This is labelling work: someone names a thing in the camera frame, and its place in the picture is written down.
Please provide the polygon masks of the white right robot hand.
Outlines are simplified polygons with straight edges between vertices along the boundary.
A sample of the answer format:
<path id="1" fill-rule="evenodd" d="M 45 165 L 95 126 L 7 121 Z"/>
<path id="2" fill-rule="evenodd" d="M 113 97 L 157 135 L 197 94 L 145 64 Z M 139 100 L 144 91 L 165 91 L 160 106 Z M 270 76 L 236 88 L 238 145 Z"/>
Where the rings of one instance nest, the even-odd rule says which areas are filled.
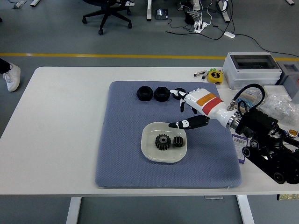
<path id="1" fill-rule="evenodd" d="M 236 110 L 229 111 L 227 105 L 216 95 L 204 88 L 198 88 L 189 93 L 170 90 L 170 93 L 180 98 L 180 111 L 184 111 L 184 104 L 188 104 L 192 111 L 200 115 L 182 121 L 169 123 L 168 127 L 178 129 L 194 129 L 206 126 L 210 119 L 216 119 L 220 124 L 230 129 L 236 119 Z"/>

